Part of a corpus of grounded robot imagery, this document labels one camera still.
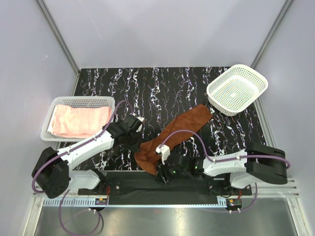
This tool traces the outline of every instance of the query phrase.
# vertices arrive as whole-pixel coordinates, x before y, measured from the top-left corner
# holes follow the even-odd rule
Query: white basket
[[[83,139],[77,138],[60,138],[47,132],[50,120],[53,116],[54,108],[58,104],[67,105],[73,108],[99,108],[99,107],[111,107],[112,112],[115,109],[115,99],[112,97],[97,97],[97,96],[75,96],[75,97],[57,97],[55,98],[47,112],[47,116],[43,127],[41,129],[40,137],[44,141],[55,142],[78,142]]]
[[[209,102],[227,116],[234,116],[252,104],[268,81],[246,65],[234,65],[207,86]]]

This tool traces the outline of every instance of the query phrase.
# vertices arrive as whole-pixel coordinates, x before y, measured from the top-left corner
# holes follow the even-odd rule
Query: towel
[[[156,175],[157,169],[155,167],[156,162],[161,159],[161,156],[156,155],[156,148],[158,145],[167,138],[168,135],[176,130],[188,129],[197,132],[201,129],[210,119],[211,113],[204,105],[198,105],[189,111],[177,116],[172,122],[170,122],[166,128],[160,133],[160,135],[146,143],[140,145],[140,152],[134,154],[134,158],[137,164],[146,172]],[[188,132],[180,132],[174,134],[169,138],[165,145],[168,145],[170,150],[173,150],[174,146],[190,138],[193,134]]]
[[[72,108],[57,105],[54,108],[48,131],[64,138],[88,138],[108,123],[110,107]]]

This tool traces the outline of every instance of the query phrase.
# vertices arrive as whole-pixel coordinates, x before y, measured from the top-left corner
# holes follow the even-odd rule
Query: black marble surface
[[[265,144],[258,116],[251,104],[243,112],[227,117],[207,102],[207,85],[228,67],[180,68],[96,68],[82,69],[75,96],[111,96],[116,103],[125,99],[135,113],[146,119],[143,141],[161,132],[178,114],[205,104],[213,118],[198,132],[212,156],[229,154],[246,147],[248,142]],[[118,109],[115,119],[124,118],[127,106]],[[193,158],[203,155],[195,137],[175,150]],[[105,170],[140,170],[133,153],[119,148],[103,151],[76,169],[95,167]]]

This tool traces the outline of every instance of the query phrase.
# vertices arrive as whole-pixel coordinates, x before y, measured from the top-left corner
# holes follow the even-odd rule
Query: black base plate
[[[143,171],[108,171],[110,205],[190,205],[217,204],[217,195],[208,191],[209,186],[222,189],[224,176],[173,179],[170,184],[154,180],[154,176]],[[238,195],[235,189],[232,195]],[[80,189],[79,195],[95,195],[91,190]],[[100,195],[106,195],[106,189]],[[251,189],[242,189],[243,196],[252,195]]]

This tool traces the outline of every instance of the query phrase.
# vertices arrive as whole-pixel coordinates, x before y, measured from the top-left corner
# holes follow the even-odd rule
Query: pink towel
[[[72,108],[57,105],[52,123],[52,133],[65,138],[88,138],[108,123],[110,107]]]

